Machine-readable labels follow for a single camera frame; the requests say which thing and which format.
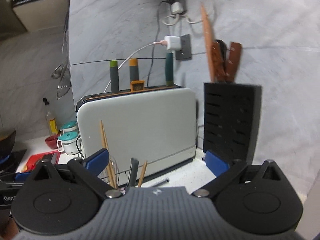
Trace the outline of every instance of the red bowl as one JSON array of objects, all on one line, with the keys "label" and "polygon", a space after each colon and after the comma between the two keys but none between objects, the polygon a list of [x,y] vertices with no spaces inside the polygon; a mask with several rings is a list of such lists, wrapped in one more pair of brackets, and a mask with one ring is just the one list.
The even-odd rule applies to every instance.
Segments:
[{"label": "red bowl", "polygon": [[58,148],[57,140],[59,135],[52,135],[45,139],[45,143],[50,147],[50,149],[55,150]]}]

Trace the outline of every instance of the white cable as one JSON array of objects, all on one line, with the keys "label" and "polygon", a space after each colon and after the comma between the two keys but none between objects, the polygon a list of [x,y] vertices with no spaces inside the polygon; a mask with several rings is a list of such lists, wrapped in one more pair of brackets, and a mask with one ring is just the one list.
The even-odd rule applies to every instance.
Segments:
[{"label": "white cable", "polygon": [[[164,18],[162,19],[162,23],[163,23],[164,25],[167,25],[167,26],[176,25],[176,24],[178,23],[178,21],[179,21],[179,17],[180,17],[179,14],[168,15],[168,16],[166,16],[166,17],[164,17]],[[175,18],[175,20],[174,20],[173,23],[167,23],[167,22],[165,21],[165,19],[168,19],[168,18]]]},{"label": "white cable", "polygon": [[[122,64],[118,67],[118,70],[134,55],[136,54],[137,52],[139,52],[140,50],[142,49],[145,49],[146,47],[149,47],[149,46],[152,46],[154,44],[161,44],[163,41],[156,41],[156,42],[153,42],[153,43],[150,43],[146,46],[143,46],[142,48],[136,50],[134,53],[132,53],[124,62],[122,62]],[[104,93],[107,91],[108,87],[110,86],[111,84],[111,80],[109,81],[108,85],[106,86],[106,89],[104,90]]]},{"label": "white cable", "polygon": [[[211,14],[213,14],[213,12],[214,12],[214,1],[212,0],[211,10],[209,11],[208,16],[210,16]],[[175,20],[172,24],[168,24],[168,23],[165,21],[165,19],[171,18],[171,17],[175,17],[175,16],[176,16],[176,20]],[[162,23],[163,23],[164,25],[167,25],[167,26],[173,26],[173,25],[176,25],[176,24],[178,23],[178,21],[179,21],[179,19],[180,19],[181,17],[185,18],[185,19],[186,19],[186,22],[189,23],[189,24],[197,24],[197,23],[202,22],[202,19],[200,19],[200,20],[198,20],[198,21],[194,21],[194,22],[191,21],[189,15],[188,15],[187,13],[185,13],[185,14],[180,14],[180,15],[179,15],[179,14],[177,14],[177,15],[174,15],[174,14],[168,15],[168,16],[166,16],[165,18],[162,19]]]}]

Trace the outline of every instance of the wall socket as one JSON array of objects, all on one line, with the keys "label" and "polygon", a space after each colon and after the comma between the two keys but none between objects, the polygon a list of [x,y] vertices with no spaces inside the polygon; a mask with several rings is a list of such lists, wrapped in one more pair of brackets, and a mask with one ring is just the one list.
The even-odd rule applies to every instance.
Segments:
[{"label": "wall socket", "polygon": [[185,14],[187,12],[187,3],[186,3],[186,0],[172,0],[173,2],[179,2],[182,4],[182,7],[183,7],[183,12],[180,13],[180,14]]},{"label": "wall socket", "polygon": [[186,34],[181,38],[181,50],[176,51],[176,60],[192,59],[190,35]]}]

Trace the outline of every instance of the black cap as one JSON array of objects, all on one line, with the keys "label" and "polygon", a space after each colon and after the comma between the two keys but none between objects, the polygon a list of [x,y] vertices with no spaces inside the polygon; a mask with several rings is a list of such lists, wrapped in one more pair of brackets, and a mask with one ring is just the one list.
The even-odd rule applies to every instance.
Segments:
[{"label": "black cap", "polygon": [[44,102],[46,106],[50,104],[50,102],[46,98],[42,98],[42,102]]}]

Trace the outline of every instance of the cooking pot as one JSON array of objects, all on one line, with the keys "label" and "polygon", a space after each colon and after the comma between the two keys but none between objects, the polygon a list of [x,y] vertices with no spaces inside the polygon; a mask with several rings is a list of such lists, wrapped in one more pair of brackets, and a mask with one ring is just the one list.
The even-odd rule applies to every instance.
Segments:
[{"label": "cooking pot", "polygon": [[0,162],[9,156],[14,146],[15,140],[15,129],[0,130]]}]

